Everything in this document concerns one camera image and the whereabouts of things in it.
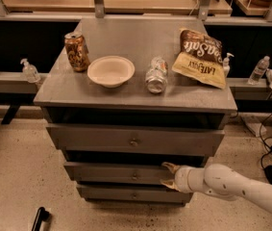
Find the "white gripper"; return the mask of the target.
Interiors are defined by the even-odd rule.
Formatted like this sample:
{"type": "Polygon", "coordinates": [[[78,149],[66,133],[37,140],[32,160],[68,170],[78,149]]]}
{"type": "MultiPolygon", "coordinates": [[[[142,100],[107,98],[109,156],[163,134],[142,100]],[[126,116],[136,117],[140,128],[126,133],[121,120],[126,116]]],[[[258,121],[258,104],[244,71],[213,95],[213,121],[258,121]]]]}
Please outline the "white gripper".
{"type": "Polygon", "coordinates": [[[161,183],[171,190],[181,193],[203,193],[208,188],[204,181],[204,170],[202,168],[180,167],[169,162],[163,162],[161,165],[175,174],[174,180],[161,179],[161,183]]]}

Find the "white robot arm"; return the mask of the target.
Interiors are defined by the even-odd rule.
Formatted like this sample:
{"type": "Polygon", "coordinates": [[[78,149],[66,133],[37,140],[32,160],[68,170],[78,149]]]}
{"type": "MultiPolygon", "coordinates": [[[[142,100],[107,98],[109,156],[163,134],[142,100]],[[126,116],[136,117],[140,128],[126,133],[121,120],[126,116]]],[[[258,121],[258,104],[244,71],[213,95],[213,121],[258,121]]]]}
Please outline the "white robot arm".
{"type": "Polygon", "coordinates": [[[242,197],[272,214],[272,185],[247,178],[233,169],[211,164],[208,167],[178,166],[163,162],[173,174],[161,183],[181,193],[203,193],[232,201],[242,197]]]}

